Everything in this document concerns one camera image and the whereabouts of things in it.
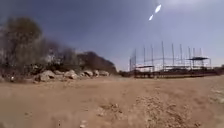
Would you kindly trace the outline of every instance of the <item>rock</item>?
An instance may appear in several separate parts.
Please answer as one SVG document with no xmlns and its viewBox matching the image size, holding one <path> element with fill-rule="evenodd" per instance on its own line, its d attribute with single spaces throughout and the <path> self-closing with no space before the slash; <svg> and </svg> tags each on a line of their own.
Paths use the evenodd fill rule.
<svg viewBox="0 0 224 128">
<path fill-rule="evenodd" d="M 109 76 L 110 74 L 107 71 L 99 71 L 100 76 Z"/>
<path fill-rule="evenodd" d="M 90 71 L 90 70 L 86 70 L 86 71 L 84 71 L 84 74 L 85 74 L 86 76 L 88 76 L 88 77 L 92 77 L 92 76 L 93 76 L 93 72 Z"/>
<path fill-rule="evenodd" d="M 39 80 L 42 82 L 47 82 L 53 78 L 55 78 L 55 74 L 50 70 L 44 71 L 39 75 Z"/>
<path fill-rule="evenodd" d="M 80 128 L 85 128 L 85 127 L 86 127 L 86 125 L 81 124 L 79 127 L 80 127 Z"/>
<path fill-rule="evenodd" d="M 85 77 L 85 73 L 84 73 L 84 72 L 81 72 L 81 73 L 79 74 L 79 76 L 80 76 L 80 77 Z"/>
<path fill-rule="evenodd" d="M 58 70 L 54 71 L 54 73 L 55 73 L 55 75 L 64 75 L 65 74 L 64 72 L 61 72 L 61 71 L 58 71 Z"/>
<path fill-rule="evenodd" d="M 4 82 L 5 79 L 0 75 L 0 82 Z"/>
<path fill-rule="evenodd" d="M 74 70 L 70 70 L 68 72 L 65 72 L 64 77 L 69 78 L 69 79 L 76 79 L 78 76 Z"/>
<path fill-rule="evenodd" d="M 64 80 L 64 76 L 63 75 L 55 75 L 55 79 L 62 81 L 62 80 Z"/>
<path fill-rule="evenodd" d="M 93 75 L 96 76 L 96 77 L 98 77 L 98 76 L 100 75 L 100 73 L 99 73 L 98 70 L 94 70 L 94 71 L 93 71 Z"/>
</svg>

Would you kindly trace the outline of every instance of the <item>metal pole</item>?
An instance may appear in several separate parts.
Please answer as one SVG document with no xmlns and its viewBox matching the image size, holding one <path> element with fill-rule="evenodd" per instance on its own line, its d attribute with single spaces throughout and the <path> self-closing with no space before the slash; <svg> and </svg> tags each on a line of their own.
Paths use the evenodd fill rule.
<svg viewBox="0 0 224 128">
<path fill-rule="evenodd" d="M 143 47 L 143 57 L 144 57 L 144 66 L 145 66 L 145 46 Z"/>
<path fill-rule="evenodd" d="M 183 65 L 183 49 L 182 45 L 180 44 L 180 61 L 181 61 L 181 66 Z"/>
<path fill-rule="evenodd" d="M 195 48 L 193 48 L 193 57 L 195 57 Z"/>
<path fill-rule="evenodd" d="M 153 66 L 153 69 L 155 68 L 154 67 L 154 51 L 153 51 L 153 46 L 151 45 L 151 59 L 152 59 L 152 66 Z"/>
<path fill-rule="evenodd" d="M 191 48 L 188 47 L 188 53 L 189 53 L 189 62 L 190 62 L 190 69 L 192 68 L 192 65 L 191 65 Z"/>
<path fill-rule="evenodd" d="M 172 54 L 173 54 L 173 67 L 175 66 L 174 64 L 174 45 L 172 44 Z"/>
<path fill-rule="evenodd" d="M 163 71 L 165 70 L 165 53 L 164 53 L 164 45 L 163 45 L 163 41 L 162 41 L 162 54 L 163 54 Z"/>
</svg>

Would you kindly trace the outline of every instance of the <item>sandy soil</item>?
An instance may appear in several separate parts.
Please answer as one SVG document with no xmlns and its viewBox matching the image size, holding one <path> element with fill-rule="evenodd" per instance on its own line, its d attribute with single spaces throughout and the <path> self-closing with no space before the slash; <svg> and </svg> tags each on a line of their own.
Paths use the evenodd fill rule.
<svg viewBox="0 0 224 128">
<path fill-rule="evenodd" d="M 0 84 L 0 128 L 223 128 L 224 76 Z"/>
</svg>

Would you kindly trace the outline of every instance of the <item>metal structure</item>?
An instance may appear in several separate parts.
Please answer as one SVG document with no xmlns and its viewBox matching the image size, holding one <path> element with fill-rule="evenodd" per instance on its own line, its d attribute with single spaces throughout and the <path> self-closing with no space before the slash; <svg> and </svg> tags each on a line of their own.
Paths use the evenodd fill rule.
<svg viewBox="0 0 224 128">
<path fill-rule="evenodd" d="M 175 52 L 174 44 L 170 48 L 172 55 L 166 53 L 167 49 L 162 42 L 161 51 L 157 50 L 157 52 L 161 52 L 161 55 L 156 57 L 152 45 L 149 54 L 146 54 L 145 47 L 143 50 L 139 50 L 140 53 L 143 52 L 143 55 L 138 55 L 137 49 L 135 49 L 130 57 L 130 72 L 133 72 L 135 77 L 186 77 L 205 76 L 207 70 L 212 69 L 211 59 L 203 57 L 201 49 L 200 55 L 196 55 L 196 49 L 193 48 L 192 51 L 188 47 L 188 56 L 186 57 L 180 44 L 179 54 L 176 57 L 177 52 Z"/>
</svg>

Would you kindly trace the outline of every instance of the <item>sky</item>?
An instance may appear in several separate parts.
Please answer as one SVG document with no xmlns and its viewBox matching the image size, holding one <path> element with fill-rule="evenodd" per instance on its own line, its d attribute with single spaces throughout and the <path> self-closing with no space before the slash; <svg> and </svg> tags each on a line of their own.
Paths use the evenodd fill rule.
<svg viewBox="0 0 224 128">
<path fill-rule="evenodd" d="M 156 6 L 161 11 L 153 14 Z M 77 51 L 95 51 L 115 63 L 118 70 L 128 70 L 134 49 L 149 57 L 184 57 L 188 47 L 196 54 L 212 58 L 213 66 L 224 64 L 223 0 L 0 0 L 0 23 L 9 17 L 26 16 L 36 21 L 43 35 Z"/>
</svg>

